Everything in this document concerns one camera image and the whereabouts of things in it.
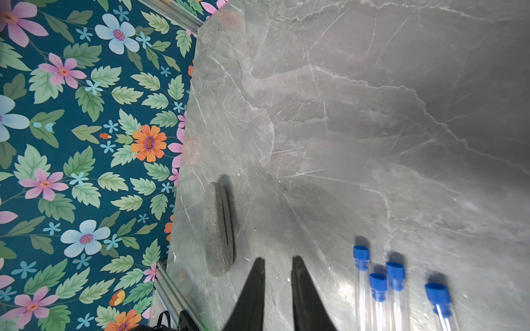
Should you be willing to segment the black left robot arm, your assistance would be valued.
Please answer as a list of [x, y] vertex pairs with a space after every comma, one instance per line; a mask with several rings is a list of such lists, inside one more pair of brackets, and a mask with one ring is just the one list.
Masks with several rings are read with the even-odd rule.
[[176, 324], [172, 323], [169, 311], [166, 310], [159, 315], [155, 326], [138, 325], [131, 331], [199, 331], [200, 328], [186, 310], [179, 313]]

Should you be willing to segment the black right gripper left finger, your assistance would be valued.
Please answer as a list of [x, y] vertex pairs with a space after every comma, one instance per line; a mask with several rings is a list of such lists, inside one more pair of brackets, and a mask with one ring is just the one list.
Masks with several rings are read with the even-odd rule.
[[263, 331], [265, 304], [265, 260], [257, 258], [224, 331]]

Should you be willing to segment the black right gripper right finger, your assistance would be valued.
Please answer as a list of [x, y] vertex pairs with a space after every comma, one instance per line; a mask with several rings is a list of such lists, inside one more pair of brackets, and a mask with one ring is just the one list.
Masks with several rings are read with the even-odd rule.
[[294, 330], [336, 330], [301, 256], [291, 270]]

